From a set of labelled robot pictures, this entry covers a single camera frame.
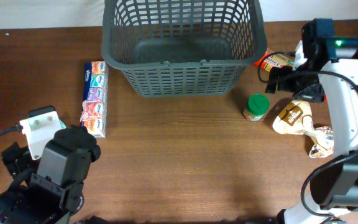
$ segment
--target gray basket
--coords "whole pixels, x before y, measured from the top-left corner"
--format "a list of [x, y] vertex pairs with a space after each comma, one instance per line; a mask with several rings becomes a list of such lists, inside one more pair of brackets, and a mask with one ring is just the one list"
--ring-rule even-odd
[[221, 95], [266, 48], [258, 0], [105, 0], [102, 56], [144, 97]]

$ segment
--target white wall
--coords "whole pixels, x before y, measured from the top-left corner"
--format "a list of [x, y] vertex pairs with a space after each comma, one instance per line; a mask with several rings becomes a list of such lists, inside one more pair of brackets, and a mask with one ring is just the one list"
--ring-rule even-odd
[[[358, 19], [358, 0], [260, 0], [260, 3], [265, 21]], [[0, 0], [0, 29], [101, 26], [103, 9], [104, 0]]]

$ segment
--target green light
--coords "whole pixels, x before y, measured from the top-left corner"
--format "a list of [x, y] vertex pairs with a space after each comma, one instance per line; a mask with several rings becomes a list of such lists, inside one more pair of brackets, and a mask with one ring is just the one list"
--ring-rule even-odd
[[340, 47], [340, 46], [343, 44], [343, 41], [337, 40], [337, 41], [335, 41], [335, 44], [336, 44], [338, 47]]

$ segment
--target brown label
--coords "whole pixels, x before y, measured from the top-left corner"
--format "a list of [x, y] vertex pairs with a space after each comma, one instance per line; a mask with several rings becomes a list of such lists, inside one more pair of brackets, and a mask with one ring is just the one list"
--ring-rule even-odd
[[285, 109], [279, 114], [281, 120], [287, 122], [290, 126], [293, 126], [296, 121], [302, 116], [303, 110], [299, 107], [290, 103]]

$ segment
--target green lid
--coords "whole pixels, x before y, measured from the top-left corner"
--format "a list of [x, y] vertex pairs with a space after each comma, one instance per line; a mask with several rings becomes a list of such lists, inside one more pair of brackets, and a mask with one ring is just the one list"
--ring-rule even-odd
[[270, 103], [266, 96], [254, 94], [248, 100], [247, 110], [253, 115], [263, 115], [269, 109]]

